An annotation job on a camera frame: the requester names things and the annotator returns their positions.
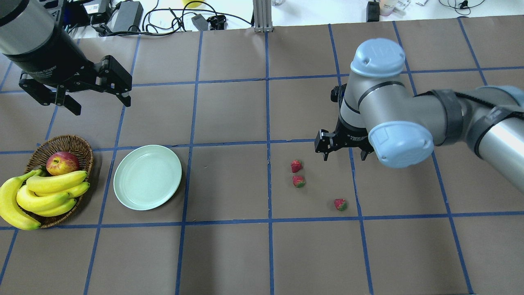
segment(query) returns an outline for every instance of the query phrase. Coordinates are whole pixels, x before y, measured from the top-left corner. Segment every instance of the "red apple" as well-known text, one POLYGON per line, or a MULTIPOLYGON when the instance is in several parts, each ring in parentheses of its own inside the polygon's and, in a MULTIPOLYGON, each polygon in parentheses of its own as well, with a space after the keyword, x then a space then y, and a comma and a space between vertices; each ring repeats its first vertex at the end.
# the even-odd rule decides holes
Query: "red apple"
POLYGON ((51 175, 62 175, 76 171, 80 168, 75 155, 68 152, 58 152, 47 160, 46 169, 51 175))

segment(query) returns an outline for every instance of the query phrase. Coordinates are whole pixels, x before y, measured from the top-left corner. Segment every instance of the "bunch of bananas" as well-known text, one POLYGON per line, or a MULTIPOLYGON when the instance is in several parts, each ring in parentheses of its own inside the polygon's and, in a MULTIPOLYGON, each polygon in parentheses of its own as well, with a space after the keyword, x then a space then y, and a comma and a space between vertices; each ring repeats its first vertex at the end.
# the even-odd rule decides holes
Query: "bunch of bananas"
POLYGON ((40 227, 40 222, 20 207, 40 216, 58 216, 71 210, 77 203, 75 198, 89 189, 89 183, 83 182, 88 173, 83 170, 51 177, 41 174, 41 169, 33 170, 8 179, 0 187, 0 216, 19 229, 40 227))

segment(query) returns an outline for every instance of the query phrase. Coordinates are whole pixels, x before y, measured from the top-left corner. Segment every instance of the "yellow object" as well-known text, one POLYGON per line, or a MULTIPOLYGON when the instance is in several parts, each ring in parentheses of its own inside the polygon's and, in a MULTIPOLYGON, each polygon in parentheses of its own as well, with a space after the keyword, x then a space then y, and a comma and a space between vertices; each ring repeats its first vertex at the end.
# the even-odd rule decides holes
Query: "yellow object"
MULTIPOLYGON (((182 0, 182 5, 185 6, 187 3, 191 2, 193 0, 182 0)), ((193 8, 197 8, 199 7, 200 5, 202 5, 202 3, 198 3, 198 2, 195 2, 195 3, 191 3, 189 4, 186 9, 193 9, 193 8)))
POLYGON ((33 170, 25 175, 8 179, 0 187, 0 216, 14 227, 32 230, 40 227, 40 222, 27 215, 16 203, 16 194, 24 180, 38 175, 42 170, 33 170))
POLYGON ((27 188, 22 186, 16 194, 16 202, 27 211, 46 211, 63 205, 69 199, 69 193, 54 193, 49 196, 39 197, 27 188))
MULTIPOLYGON (((76 198, 76 197, 79 197, 85 194, 85 192, 88 191, 89 187, 90 187, 89 182, 82 182, 79 185, 74 186, 72 188, 68 188, 63 191, 59 191, 59 193, 68 193, 69 199, 72 199, 72 198, 76 198)), ((36 195, 39 197, 45 197, 45 196, 50 196, 54 194, 57 194, 57 193, 36 193, 36 195)))
POLYGON ((35 193, 56 193, 79 185, 88 176, 84 170, 70 172, 68 174, 42 177, 32 176, 27 181, 27 188, 35 193))
POLYGON ((38 214, 40 216, 44 216, 44 217, 52 217, 52 216, 58 216, 58 215, 62 215, 64 213, 67 213, 69 210, 71 210, 74 205, 77 203, 77 200, 75 199, 70 199, 70 200, 67 200, 67 202, 65 202, 64 204, 56 207, 56 208, 53 208, 51 210, 47 210, 47 211, 38 211, 38 212, 34 212, 35 214, 38 214))

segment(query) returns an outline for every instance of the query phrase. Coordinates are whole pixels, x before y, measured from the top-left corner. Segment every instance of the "fruit basket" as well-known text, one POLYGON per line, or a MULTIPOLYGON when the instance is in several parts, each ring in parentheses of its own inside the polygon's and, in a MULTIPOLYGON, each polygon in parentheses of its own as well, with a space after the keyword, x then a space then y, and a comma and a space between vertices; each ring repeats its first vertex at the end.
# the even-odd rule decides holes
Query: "fruit basket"
MULTIPOLYGON (((85 181, 89 181, 91 176, 91 169, 93 168, 93 150, 91 145, 85 139, 77 135, 60 135, 55 138, 52 138, 44 142, 36 151, 32 154, 29 162, 27 163, 24 173, 28 173, 37 166, 43 165, 46 166, 47 159, 51 157, 54 153, 65 151, 74 154, 78 158, 80 163, 80 170, 86 170, 88 176, 85 181)), ((33 212, 22 209, 25 213, 38 220, 41 223, 40 228, 48 228, 55 226, 67 218, 69 218, 73 213, 75 213, 79 207, 82 205, 82 197, 77 197, 77 203, 75 206, 69 210, 67 213, 53 216, 53 217, 43 217, 36 215, 33 212)))

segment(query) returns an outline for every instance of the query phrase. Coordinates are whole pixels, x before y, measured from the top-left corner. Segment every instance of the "light green plate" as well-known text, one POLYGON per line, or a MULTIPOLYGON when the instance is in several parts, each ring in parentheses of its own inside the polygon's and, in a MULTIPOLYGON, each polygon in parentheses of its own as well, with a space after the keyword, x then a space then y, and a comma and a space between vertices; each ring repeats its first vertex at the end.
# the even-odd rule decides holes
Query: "light green plate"
POLYGON ((124 206, 149 210, 169 200, 181 179, 182 166, 172 150, 161 145, 145 145, 120 162, 113 189, 124 206))

